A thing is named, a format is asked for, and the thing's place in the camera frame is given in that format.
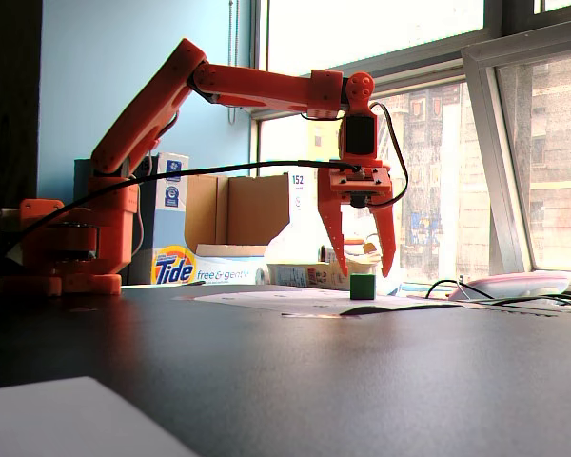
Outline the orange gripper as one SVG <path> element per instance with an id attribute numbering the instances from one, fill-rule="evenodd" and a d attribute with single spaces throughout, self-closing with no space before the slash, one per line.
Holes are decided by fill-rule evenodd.
<path id="1" fill-rule="evenodd" d="M 344 161 L 322 163 L 318 170 L 318 211 L 343 276 L 348 275 L 344 253 L 341 205 L 369 208 L 374 217 L 382 250 L 382 276 L 391 271 L 396 252 L 392 206 L 373 204 L 393 197 L 390 167 L 379 159 L 355 156 Z"/>

